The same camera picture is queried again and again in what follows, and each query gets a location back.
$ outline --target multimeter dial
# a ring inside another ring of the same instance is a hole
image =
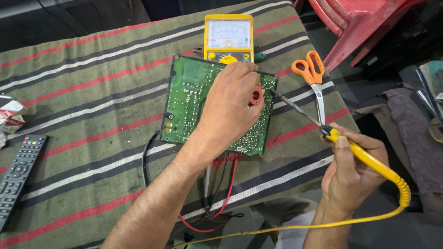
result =
[[[250,48],[248,20],[208,20],[208,48]]]

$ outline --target yellow knob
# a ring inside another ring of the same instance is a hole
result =
[[[208,54],[208,59],[211,60],[211,61],[215,60],[215,54],[212,53],[212,52],[209,53],[209,54]]]
[[[225,56],[221,58],[219,62],[223,64],[231,64],[233,62],[238,62],[238,60],[233,56]]]

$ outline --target table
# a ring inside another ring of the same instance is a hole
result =
[[[171,58],[199,56],[206,14],[248,13],[254,43],[267,54],[260,71],[279,75],[277,90],[312,115],[315,98],[293,61],[313,50],[290,1],[255,1],[45,43],[0,54],[0,91],[28,108],[27,123],[8,136],[0,172],[18,151],[24,134],[50,136],[11,214],[0,248],[80,248],[100,245],[119,217],[143,191],[141,152],[160,128]],[[331,78],[323,78],[326,121],[358,130]],[[276,100],[264,158],[241,158],[227,209],[319,187],[333,159],[317,128]],[[174,158],[179,146],[156,140],[149,156],[150,180]],[[212,170],[210,189],[220,179]],[[227,193],[229,178],[217,201]],[[182,214],[202,213],[202,176]]]

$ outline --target yellow multimeter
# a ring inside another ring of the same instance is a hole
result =
[[[251,15],[206,15],[204,59],[224,64],[254,62]]]

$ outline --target white stripe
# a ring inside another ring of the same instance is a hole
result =
[[[327,158],[324,158],[324,159],[322,159],[322,160],[320,160],[318,162],[311,163],[311,164],[309,164],[307,166],[304,166],[303,168],[300,168],[298,170],[294,170],[293,172],[287,173],[286,175],[283,175],[283,176],[281,176],[279,178],[276,178],[276,179],[267,181],[265,183],[262,183],[260,185],[254,186],[254,187],[252,187],[250,189],[247,189],[245,191],[242,191],[242,192],[240,192],[240,193],[238,193],[236,195],[232,195],[231,197],[229,197],[228,204],[232,204],[234,202],[240,201],[240,200],[242,200],[242,199],[244,199],[246,197],[249,197],[251,195],[257,194],[258,192],[261,192],[263,190],[268,190],[269,188],[271,188],[273,186],[277,186],[277,185],[283,184],[283,183],[285,183],[285,182],[287,182],[289,180],[294,179],[295,177],[301,176],[303,174],[308,173],[309,171],[312,171],[314,169],[317,169],[317,168],[320,168],[322,166],[325,166],[328,163],[332,162],[333,159],[334,159],[334,155],[331,155],[331,156],[329,156]],[[221,208],[223,203],[225,203],[225,199],[214,203],[212,205],[211,210],[215,210],[215,209]],[[199,210],[196,210],[194,212],[190,212],[189,214],[184,215],[183,218],[184,219],[188,219],[188,218],[194,217],[196,215],[203,214],[204,212],[205,212],[205,209],[201,208]]]
[[[100,248],[101,245],[95,245],[95,246],[91,246],[91,247],[88,247],[88,248],[85,248],[85,249],[97,249],[97,248]]]
[[[255,12],[260,11],[262,9],[266,9],[268,7],[273,7],[273,6],[277,6],[277,5],[281,5],[281,4],[291,4],[291,1],[282,1],[282,2],[273,3],[273,4],[266,4],[266,5],[263,5],[261,7],[257,7],[257,8],[255,8],[253,10],[247,11],[247,12],[245,12],[243,14],[252,14],[252,13],[255,13]],[[38,74],[36,76],[32,76],[32,77],[29,77],[29,78],[26,78],[26,79],[23,79],[23,80],[14,81],[14,82],[11,82],[11,83],[6,84],[4,86],[1,86],[0,87],[0,91],[5,90],[5,89],[7,89],[9,87],[12,87],[12,86],[15,86],[15,85],[20,85],[20,84],[24,84],[24,83],[27,83],[27,82],[34,81],[36,79],[40,79],[41,77],[44,77],[46,75],[55,74],[57,72],[60,72],[62,70],[68,69],[68,68],[74,68],[74,67],[77,67],[77,66],[83,66],[83,65],[89,64],[89,63],[94,62],[94,61],[99,61],[99,60],[103,60],[105,58],[110,58],[110,57],[113,57],[113,56],[117,56],[119,54],[124,54],[124,53],[130,52],[130,51],[132,51],[134,49],[137,49],[137,48],[146,47],[146,46],[149,46],[149,45],[152,45],[152,44],[155,44],[155,43],[166,41],[166,40],[175,38],[177,36],[185,35],[185,34],[188,34],[188,33],[194,32],[194,31],[198,31],[198,30],[201,30],[201,29],[204,29],[204,28],[205,28],[205,26],[202,25],[202,26],[199,26],[199,27],[195,27],[195,28],[192,28],[192,29],[188,29],[188,30],[184,30],[184,31],[178,32],[176,34],[172,34],[172,35],[168,35],[168,36],[165,36],[165,37],[162,37],[162,38],[158,38],[158,39],[152,40],[152,41],[147,42],[147,43],[137,44],[137,45],[134,45],[132,47],[129,47],[129,48],[126,48],[126,49],[122,49],[122,50],[119,50],[119,51],[116,51],[116,52],[113,52],[113,53],[97,56],[97,57],[94,57],[94,58],[91,58],[91,59],[88,59],[88,60],[85,60],[85,61],[82,61],[82,62],[76,62],[76,63],[73,63],[73,64],[66,64],[66,65],[63,65],[63,66],[61,66],[61,67],[59,67],[57,69],[49,70],[49,71],[43,72],[41,74]]]
[[[94,108],[85,109],[85,110],[81,110],[81,111],[78,111],[78,112],[75,112],[75,113],[64,115],[62,117],[50,120],[50,121],[48,121],[46,123],[36,125],[36,126],[34,126],[32,128],[29,128],[29,129],[26,129],[26,130],[23,130],[23,131],[20,131],[20,132],[16,132],[15,134],[10,134],[10,135],[8,135],[8,140],[12,139],[14,137],[18,137],[18,136],[20,136],[22,134],[28,134],[28,133],[31,133],[31,132],[38,131],[38,130],[40,130],[42,128],[48,127],[48,126],[56,124],[58,122],[62,122],[62,121],[68,120],[68,119],[73,118],[73,117],[78,117],[78,116],[81,116],[81,115],[87,114],[87,113],[93,113],[93,112],[99,111],[99,110],[101,110],[103,108],[106,108],[108,106],[111,106],[111,105],[114,105],[114,104],[118,104],[118,103],[122,103],[122,102],[125,102],[125,101],[129,101],[131,99],[134,99],[134,98],[146,95],[146,94],[150,94],[150,93],[159,91],[161,89],[165,89],[165,88],[167,88],[167,86],[168,86],[168,84],[163,84],[163,85],[154,87],[152,89],[148,89],[148,90],[143,91],[143,92],[139,92],[139,93],[136,93],[136,94],[133,94],[133,95],[129,95],[129,96],[126,96],[126,97],[123,97],[123,98],[119,98],[119,99],[113,99],[113,100],[111,100],[109,102],[106,102],[104,104],[98,105],[98,106],[96,106]]]
[[[334,85],[334,84],[332,83],[332,81],[326,82],[326,83],[322,84],[322,89],[326,89],[326,88],[331,87],[331,86],[333,86],[333,85]],[[299,101],[299,100],[301,100],[301,99],[304,99],[304,98],[306,98],[306,97],[308,97],[309,95],[312,95],[312,94],[314,94],[314,91],[311,89],[311,90],[309,90],[309,91],[307,91],[307,92],[304,92],[304,93],[302,93],[302,94],[300,94],[300,95],[297,95],[297,96],[295,96],[295,97],[290,98],[289,101],[291,101],[291,102],[296,102],[296,101]],[[277,108],[279,108],[279,107],[285,106],[285,105],[286,105],[286,103],[283,102],[283,101],[282,101],[282,102],[275,103],[275,104],[274,104],[274,108],[273,108],[273,110],[275,110],[275,109],[277,109]]]
[[[279,49],[285,48],[285,47],[287,47],[289,45],[292,45],[292,44],[295,44],[297,42],[300,42],[300,40],[299,40],[300,38],[297,38],[297,39],[292,40],[292,41],[287,42],[287,43],[283,43],[283,44],[281,44],[279,46],[276,46],[275,48],[268,49],[268,50],[266,50],[264,52],[270,53],[270,52],[274,52],[274,51],[277,51]],[[27,134],[27,133],[35,132],[35,131],[40,130],[40,129],[44,128],[44,127],[47,127],[49,125],[53,125],[53,124],[56,124],[58,122],[65,121],[65,120],[73,118],[73,117],[78,117],[78,116],[83,115],[85,113],[93,113],[93,112],[96,112],[96,111],[101,110],[103,108],[106,108],[106,107],[108,107],[110,105],[121,103],[121,102],[124,102],[124,101],[128,101],[128,100],[131,100],[131,99],[134,99],[136,97],[139,97],[139,96],[142,96],[142,95],[146,95],[146,94],[149,94],[149,93],[153,93],[155,91],[164,89],[166,87],[167,87],[167,84],[161,85],[161,86],[158,86],[158,87],[153,88],[153,89],[146,90],[146,91],[141,92],[141,93],[136,93],[134,95],[130,95],[130,96],[127,96],[127,97],[124,97],[124,98],[121,98],[121,99],[109,101],[107,103],[104,103],[102,105],[96,106],[96,107],[91,108],[91,109],[86,109],[86,110],[78,111],[76,113],[67,114],[65,116],[53,119],[53,120],[48,121],[46,123],[39,124],[39,125],[37,125],[35,127],[29,128],[29,129],[26,129],[26,130],[23,130],[23,131],[20,131],[20,132],[16,132],[15,134],[11,134],[11,135],[8,136],[8,140],[12,139],[14,137],[18,137],[18,136],[20,136],[22,134]],[[305,93],[305,95],[307,95],[307,96],[309,96],[310,94],[313,94],[312,90],[310,90],[310,91]]]
[[[299,42],[304,41],[304,40],[309,40],[309,37],[307,37],[307,36],[299,37],[299,38],[294,39],[294,40],[292,40],[292,41],[289,41],[289,42],[283,43],[283,44],[281,44],[281,45],[278,45],[278,46],[276,46],[276,47],[273,47],[273,48],[270,48],[270,49],[268,49],[268,50],[265,50],[265,51],[263,51],[262,53],[263,53],[263,54],[269,54],[269,53],[275,52],[275,51],[277,51],[277,50],[280,50],[280,49],[285,48],[285,47],[287,47],[287,46],[290,46],[290,45],[292,45],[292,44],[299,43]]]
[[[157,146],[157,147],[149,149],[146,152],[146,155],[148,156],[148,155],[157,153],[159,151],[169,149],[169,148],[174,147],[174,146],[175,146],[175,144],[162,144],[160,146]],[[53,183],[51,185],[48,185],[48,186],[46,186],[44,188],[41,188],[39,190],[35,190],[35,191],[30,192],[30,193],[24,194],[23,197],[21,198],[21,200],[24,201],[24,200],[27,200],[27,199],[30,199],[30,198],[42,195],[44,193],[47,193],[47,192],[49,192],[49,191],[51,191],[53,189],[56,189],[58,187],[66,185],[68,183],[72,183],[72,182],[75,182],[75,181],[78,181],[78,180],[81,180],[81,179],[93,176],[95,174],[100,174],[100,173],[109,171],[109,170],[111,170],[113,168],[116,168],[118,166],[121,166],[121,165],[123,165],[125,163],[129,163],[129,162],[132,162],[134,160],[138,160],[138,159],[141,158],[141,154],[142,153],[138,153],[138,154],[135,154],[133,156],[128,156],[126,158],[123,158],[123,159],[118,160],[118,161],[116,161],[114,163],[108,164],[106,166],[100,167],[98,169],[93,169],[93,170],[90,170],[90,171],[86,171],[86,172],[80,173],[78,175],[73,175],[71,177],[63,179],[63,180],[58,181],[56,183]]]
[[[332,82],[328,82],[328,83],[325,83],[325,85],[327,87],[329,87],[329,86],[332,86],[333,84],[332,84]],[[306,97],[308,97],[311,94],[302,93],[302,94],[300,94],[298,96],[290,98],[290,100],[291,101],[297,101],[297,100],[306,98]],[[282,103],[284,103],[284,102],[276,103],[276,104],[274,104],[274,107],[276,105],[283,106]],[[157,152],[166,150],[166,149],[171,148],[173,146],[174,146],[173,144],[162,144],[160,146],[157,146],[157,147],[149,149],[148,152],[147,152],[147,155],[150,155],[150,154],[153,154],[153,153],[157,153]],[[108,164],[106,166],[103,166],[103,167],[95,169],[95,170],[91,170],[91,171],[87,171],[87,172],[84,172],[84,173],[80,173],[78,175],[71,176],[71,177],[69,177],[67,179],[60,180],[60,181],[58,181],[56,183],[53,183],[53,184],[51,184],[51,185],[49,185],[47,187],[42,188],[42,189],[38,189],[38,190],[35,190],[33,192],[24,194],[21,200],[23,201],[23,200],[26,200],[26,199],[30,199],[30,198],[39,196],[41,194],[44,194],[44,193],[46,193],[48,191],[51,191],[51,190],[57,188],[57,187],[61,187],[61,186],[65,185],[65,184],[71,183],[73,181],[84,179],[84,178],[86,178],[86,177],[88,177],[90,175],[106,172],[106,171],[108,171],[110,169],[113,169],[115,167],[123,165],[124,163],[130,162],[130,161],[133,161],[133,160],[137,160],[139,158],[141,158],[141,153],[133,155],[133,156],[126,157],[126,158],[121,159],[121,160],[119,160],[117,162],[114,162],[112,164]]]

